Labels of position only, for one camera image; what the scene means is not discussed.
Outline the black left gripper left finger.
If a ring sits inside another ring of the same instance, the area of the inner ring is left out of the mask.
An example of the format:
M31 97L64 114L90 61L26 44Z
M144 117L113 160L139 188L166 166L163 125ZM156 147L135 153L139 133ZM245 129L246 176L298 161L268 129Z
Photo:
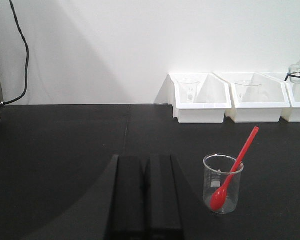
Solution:
M118 155L108 240L145 240L145 177L141 159Z

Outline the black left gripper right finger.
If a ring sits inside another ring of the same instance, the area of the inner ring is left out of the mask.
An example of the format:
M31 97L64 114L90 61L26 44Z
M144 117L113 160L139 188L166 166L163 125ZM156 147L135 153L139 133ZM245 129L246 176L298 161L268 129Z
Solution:
M171 157L153 155L145 167L145 231L149 240L184 238Z

